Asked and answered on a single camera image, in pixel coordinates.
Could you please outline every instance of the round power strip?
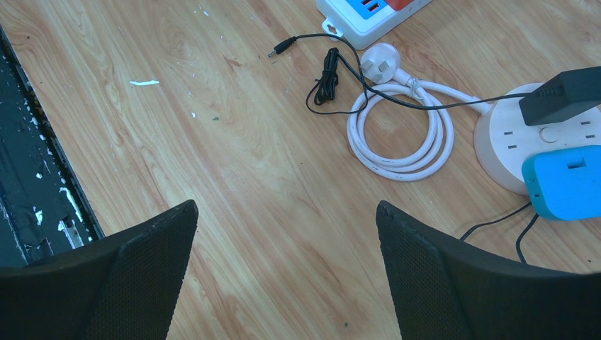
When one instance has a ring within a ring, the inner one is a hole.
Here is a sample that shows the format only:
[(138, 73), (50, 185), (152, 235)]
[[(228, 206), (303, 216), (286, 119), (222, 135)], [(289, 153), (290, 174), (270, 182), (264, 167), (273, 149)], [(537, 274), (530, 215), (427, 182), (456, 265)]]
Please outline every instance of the round power strip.
[[(541, 84), (527, 84), (508, 94), (532, 92)], [(473, 133), (474, 149), (486, 173), (509, 191), (528, 195), (522, 176), (523, 163), (542, 152), (601, 145), (601, 112), (598, 108), (561, 123), (528, 126), (520, 98), (498, 101), (483, 115)]]

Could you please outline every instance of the white power cord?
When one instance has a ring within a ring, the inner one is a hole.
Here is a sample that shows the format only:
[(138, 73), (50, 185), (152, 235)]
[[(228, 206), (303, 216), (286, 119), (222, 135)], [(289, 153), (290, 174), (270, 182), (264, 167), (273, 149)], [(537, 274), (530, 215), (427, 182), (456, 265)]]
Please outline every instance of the white power cord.
[[(368, 49), (361, 58), (361, 68), (367, 79), (377, 83), (373, 89), (389, 96), (409, 96), (424, 106), (442, 106), (442, 103), (428, 91), (436, 91), (456, 98), (464, 103), (479, 101), (448, 86), (411, 77), (400, 68), (400, 53), (390, 44), (381, 42)], [(409, 157), (389, 159), (377, 155), (365, 140), (365, 119), (369, 111), (383, 98), (368, 91), (369, 102), (360, 113), (349, 116), (347, 137), (359, 161), (376, 174), (394, 181), (419, 181), (431, 176), (446, 163), (451, 156), (454, 144), (454, 128), (451, 116), (446, 109), (429, 110), (428, 133), (422, 146)], [(357, 111), (365, 102), (361, 94), (355, 101), (351, 111)], [(492, 106), (487, 103), (470, 105), (481, 115), (485, 115)], [(442, 152), (432, 163), (436, 155)]]

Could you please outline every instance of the rectangular power strip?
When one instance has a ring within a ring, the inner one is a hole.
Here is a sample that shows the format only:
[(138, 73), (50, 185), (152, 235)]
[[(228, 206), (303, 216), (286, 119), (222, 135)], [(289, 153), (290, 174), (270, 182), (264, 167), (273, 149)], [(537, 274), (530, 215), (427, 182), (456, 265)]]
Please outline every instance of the rectangular power strip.
[(363, 50), (432, 0), (316, 0), (324, 32)]

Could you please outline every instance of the black power adapter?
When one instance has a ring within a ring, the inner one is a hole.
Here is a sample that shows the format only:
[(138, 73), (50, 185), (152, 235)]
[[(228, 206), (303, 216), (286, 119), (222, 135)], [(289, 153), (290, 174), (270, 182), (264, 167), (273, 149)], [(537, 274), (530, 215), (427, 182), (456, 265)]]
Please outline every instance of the black power adapter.
[(566, 121), (601, 104), (601, 66), (561, 72), (519, 101), (528, 126)]

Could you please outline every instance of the blue adapter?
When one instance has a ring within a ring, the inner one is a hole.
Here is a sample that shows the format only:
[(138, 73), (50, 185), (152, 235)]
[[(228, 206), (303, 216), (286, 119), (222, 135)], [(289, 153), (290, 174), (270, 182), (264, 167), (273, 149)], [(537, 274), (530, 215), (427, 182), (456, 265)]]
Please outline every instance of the blue adapter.
[(601, 217), (601, 145), (536, 154), (522, 165), (522, 175), (541, 217)]

